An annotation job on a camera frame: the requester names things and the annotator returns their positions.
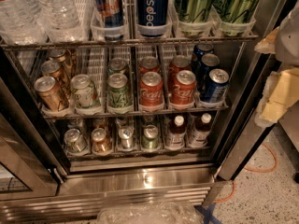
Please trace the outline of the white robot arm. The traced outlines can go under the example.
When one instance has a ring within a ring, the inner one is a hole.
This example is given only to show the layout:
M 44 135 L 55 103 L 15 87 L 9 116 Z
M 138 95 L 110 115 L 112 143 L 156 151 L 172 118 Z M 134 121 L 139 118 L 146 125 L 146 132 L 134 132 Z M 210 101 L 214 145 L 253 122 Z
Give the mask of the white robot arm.
M 254 121 L 267 128 L 299 100 L 299 4 L 296 3 L 280 25 L 254 48 L 262 54 L 274 54 L 282 70 L 272 72 L 263 88 Z

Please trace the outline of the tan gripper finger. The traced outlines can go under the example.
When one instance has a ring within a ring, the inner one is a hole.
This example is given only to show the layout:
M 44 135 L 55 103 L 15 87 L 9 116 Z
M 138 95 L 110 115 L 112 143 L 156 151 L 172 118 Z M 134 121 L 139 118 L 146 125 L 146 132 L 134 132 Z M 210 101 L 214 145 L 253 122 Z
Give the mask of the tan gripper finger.
M 278 34 L 278 27 L 271 31 L 265 38 L 263 38 L 255 47 L 256 52 L 262 54 L 275 54 L 276 38 Z
M 254 122 L 267 128 L 280 118 L 299 100 L 299 68 L 272 72 L 263 88 L 263 97 L 258 103 Z

